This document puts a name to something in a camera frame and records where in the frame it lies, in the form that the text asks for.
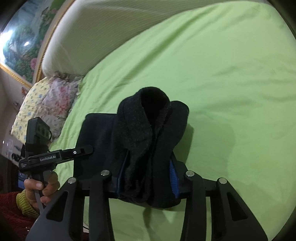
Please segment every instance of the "green bed sheet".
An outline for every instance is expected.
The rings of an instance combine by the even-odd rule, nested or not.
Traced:
[[[189,106],[177,159],[203,178],[227,178],[273,239],[296,205],[296,40],[278,12],[250,1],[215,4],[129,40],[83,79],[51,150],[75,147],[88,113],[116,113],[146,86]],[[56,171],[63,184],[73,162]],[[185,203],[158,210],[111,199],[115,239],[179,240]]]

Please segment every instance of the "white padded headboard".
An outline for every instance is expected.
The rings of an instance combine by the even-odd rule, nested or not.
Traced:
[[[76,0],[49,42],[43,73],[85,75],[142,31],[174,14],[218,1],[229,0]]]

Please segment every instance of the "sleeve cuff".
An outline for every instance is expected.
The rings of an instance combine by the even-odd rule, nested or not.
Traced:
[[[26,197],[26,190],[23,190],[16,197],[16,203],[18,209],[22,214],[29,218],[38,218],[39,214],[32,208]]]

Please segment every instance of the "floral pillow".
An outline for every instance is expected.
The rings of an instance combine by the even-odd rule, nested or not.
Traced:
[[[27,124],[29,119],[32,119],[36,113],[36,107],[43,101],[49,90],[49,80],[43,80],[34,84],[25,97],[20,111],[17,114],[11,135],[16,137],[23,144],[26,142]]]
[[[50,89],[37,107],[34,117],[40,117],[52,133],[52,141],[61,134],[64,122],[78,91],[81,78],[72,82],[56,78],[50,82]]]

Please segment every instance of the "black garment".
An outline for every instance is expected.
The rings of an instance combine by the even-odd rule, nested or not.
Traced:
[[[74,176],[88,179],[108,169],[118,178],[120,199],[158,208],[177,205],[169,163],[188,113],[184,103],[170,102],[160,89],[147,87],[124,99],[117,114],[87,115],[76,146],[90,144],[94,152],[87,160],[74,160]]]

